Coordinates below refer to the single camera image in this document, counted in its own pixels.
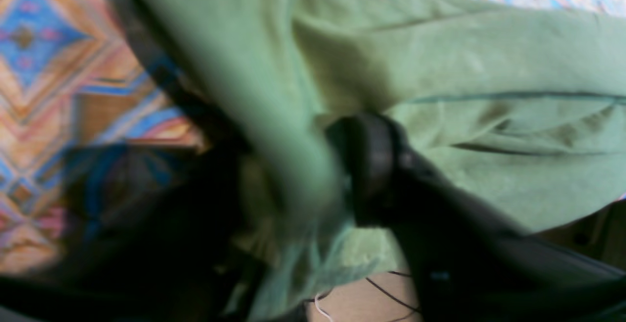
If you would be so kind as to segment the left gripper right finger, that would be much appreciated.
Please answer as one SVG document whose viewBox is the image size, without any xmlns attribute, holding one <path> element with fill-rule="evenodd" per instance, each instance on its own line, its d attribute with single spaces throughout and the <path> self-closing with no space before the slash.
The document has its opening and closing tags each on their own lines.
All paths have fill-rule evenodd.
<svg viewBox="0 0 626 322">
<path fill-rule="evenodd" d="M 625 273 L 526 233 L 461 190 L 404 128 L 360 113 L 326 137 L 360 227 L 389 228 L 425 322 L 623 322 Z"/>
</svg>

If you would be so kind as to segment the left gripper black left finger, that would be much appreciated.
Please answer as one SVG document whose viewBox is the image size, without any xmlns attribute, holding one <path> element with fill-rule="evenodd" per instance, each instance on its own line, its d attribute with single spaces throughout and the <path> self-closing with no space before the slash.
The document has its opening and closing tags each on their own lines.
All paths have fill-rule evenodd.
<svg viewBox="0 0 626 322">
<path fill-rule="evenodd" d="M 1 277 L 1 306 L 41 322 L 248 322 L 266 266 L 233 244 L 244 141 L 68 150 L 61 257 Z"/>
</svg>

